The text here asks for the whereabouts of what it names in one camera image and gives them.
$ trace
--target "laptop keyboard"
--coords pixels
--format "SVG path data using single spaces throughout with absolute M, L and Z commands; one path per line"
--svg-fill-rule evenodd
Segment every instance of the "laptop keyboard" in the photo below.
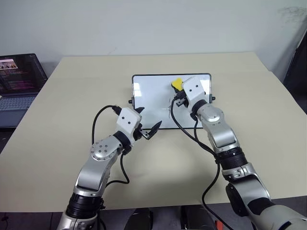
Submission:
M 35 97 L 14 97 L 0 99 L 0 111 L 21 110 L 30 107 Z

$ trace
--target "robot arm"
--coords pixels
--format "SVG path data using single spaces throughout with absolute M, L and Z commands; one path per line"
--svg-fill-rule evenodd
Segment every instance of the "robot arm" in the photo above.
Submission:
M 248 162 L 240 144 L 224 120 L 221 109 L 204 99 L 205 92 L 198 77 L 182 83 L 175 98 L 197 116 L 208 133 L 217 161 L 222 166 L 223 177 L 229 182 L 226 193 L 233 210 L 247 216 L 259 230 L 305 230 L 307 218 L 292 209 L 275 205 L 252 164 Z
M 134 142 L 145 137 L 150 139 L 158 130 L 157 123 L 150 132 L 142 130 L 139 114 L 144 108 L 135 111 L 114 106 L 118 114 L 115 134 L 95 142 L 87 162 L 79 172 L 72 196 L 63 212 L 57 230 L 90 230 L 93 228 L 97 212 L 103 207 L 101 196 L 106 188 L 112 165 L 118 155 L 131 151 Z

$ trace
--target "yellow sponge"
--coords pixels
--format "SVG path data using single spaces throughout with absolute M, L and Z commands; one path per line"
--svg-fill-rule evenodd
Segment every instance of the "yellow sponge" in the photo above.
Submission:
M 172 87 L 175 90 L 181 91 L 182 90 L 181 84 L 182 84 L 182 79 L 181 78 L 177 78 L 176 80 L 172 81 Z

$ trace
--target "wire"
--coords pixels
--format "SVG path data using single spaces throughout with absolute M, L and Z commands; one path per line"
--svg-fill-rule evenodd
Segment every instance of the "wire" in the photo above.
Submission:
M 209 153 L 211 153 L 214 157 L 216 157 L 215 152 L 207 145 L 205 145 L 204 143 L 200 142 L 198 137 L 197 137 L 197 124 L 198 124 L 198 119 L 196 119 L 195 121 L 195 125 L 194 125 L 194 137 L 192 135 L 190 135 L 180 124 L 179 122 L 175 119 L 174 113 L 173 113 L 173 107 L 174 107 L 174 102 L 175 102 L 175 98 L 172 100 L 171 103 L 171 107 L 170 107 L 170 112 L 171 112 L 171 116 L 175 122 L 175 124 L 192 140 L 194 140 L 196 143 L 198 143 L 204 150 L 208 151 Z M 213 179 L 213 181 L 211 182 L 211 184 L 206 188 L 206 190 L 203 192 L 202 196 L 201 196 L 201 200 L 202 200 L 202 204 L 204 205 L 204 207 L 211 212 L 218 220 L 220 220 L 226 227 L 228 227 L 230 230 L 233 230 L 233 228 L 231 228 L 225 221 L 222 220 L 222 218 L 220 218 L 214 211 L 212 211 L 205 202 L 205 196 L 206 194 L 209 192 L 209 190 L 213 187 L 213 185 L 216 183 L 219 175 L 220 175 L 220 163 L 216 161 L 217 164 L 217 171 L 216 171 L 216 175 L 215 178 Z
M 100 230 L 100 210 L 97 211 L 97 230 Z
M 8 218 L 9 218 L 9 217 L 6 216 L 6 212 L 5 212 L 5 213 L 4 213 L 4 216 L 3 216 L 2 219 L 1 219 L 2 221 L 5 221 L 5 223 L 6 223 L 6 225 L 5 225 L 5 230 L 8 229 L 8 226 L 9 226 Z
M 104 221 L 100 218 L 100 223 L 102 224 L 102 227 L 104 228 L 104 230 L 106 230 L 106 224 L 104 223 Z
M 253 222 L 250 222 L 251 223 L 251 225 L 252 225 L 252 227 L 253 227 L 253 230 L 257 230 L 257 228 L 256 228 L 256 226 L 254 225 L 254 223 Z
M 188 133 L 180 124 L 179 122 L 176 120 L 175 116 L 174 116 L 174 112 L 173 112 L 173 108 L 174 108 L 174 102 L 175 102 L 175 98 L 172 100 L 172 103 L 171 103 L 171 107 L 170 107 L 170 110 L 171 110 L 171 116 L 175 122 L 175 124 L 181 129 L 182 132 L 184 132 L 189 138 L 191 138 L 192 140 L 194 140 L 195 142 L 197 142 L 200 147 L 202 147 L 204 150 L 206 150 L 207 152 L 211 153 L 213 156 L 215 156 L 215 153 L 214 151 L 207 145 L 205 145 L 204 143 L 200 142 L 198 139 L 196 139 L 195 137 L 193 137 L 190 133 Z
M 92 126 L 92 144 L 94 144 L 94 135 L 95 135 L 95 125 L 96 125 L 96 121 L 97 118 L 99 117 L 99 115 L 107 108 L 113 108 L 114 105 L 107 105 L 105 107 L 103 107 L 101 110 L 99 110 L 99 112 L 96 114 L 94 121 L 93 121 L 93 126 Z
M 231 228 L 225 221 L 223 221 L 222 218 L 220 218 L 214 211 L 212 211 L 206 204 L 205 202 L 205 196 L 206 194 L 209 192 L 209 190 L 213 187 L 213 185 L 215 184 L 215 182 L 217 181 L 217 178 L 220 175 L 220 163 L 217 163 L 217 170 L 216 170 L 216 175 L 215 178 L 213 179 L 213 181 L 211 182 L 211 184 L 206 188 L 206 190 L 203 192 L 202 196 L 201 196 L 201 200 L 202 200 L 202 204 L 204 205 L 204 207 L 211 212 L 219 221 L 221 221 L 226 227 L 229 228 L 229 230 L 234 230 L 233 228 Z
M 126 171 L 124 169 L 123 158 L 124 158 L 124 154 L 121 154 L 121 156 L 120 156 L 120 168 L 121 168 L 121 170 L 122 170 L 122 172 L 123 172 L 123 174 L 124 174 L 124 176 L 125 176 L 127 181 L 113 180 L 113 181 L 108 182 L 106 184 L 106 187 L 108 187 L 112 183 L 121 183 L 121 184 L 129 184 L 130 183 L 129 177 L 126 174 Z
M 53 218 L 53 212 L 51 213 L 51 217 L 50 217 L 49 230 L 51 230 L 51 227 L 52 227 L 52 218 Z

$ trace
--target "table surface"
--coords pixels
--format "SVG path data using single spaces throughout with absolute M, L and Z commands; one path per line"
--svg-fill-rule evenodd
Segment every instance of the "table surface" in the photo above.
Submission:
M 68 204 L 89 155 L 92 121 L 106 104 L 129 106 L 134 74 L 209 72 L 220 107 L 272 198 L 307 194 L 307 119 L 253 53 L 65 57 L 0 155 L 0 212 L 56 212 Z M 105 111 L 96 138 L 114 133 Z M 204 130 L 199 138 L 209 145 Z M 212 156 L 180 130 L 159 130 L 125 156 L 130 184 L 113 184 L 108 209 L 199 204 L 216 172 Z M 123 179 L 119 161 L 111 179 Z M 208 203 L 228 202 L 220 176 Z

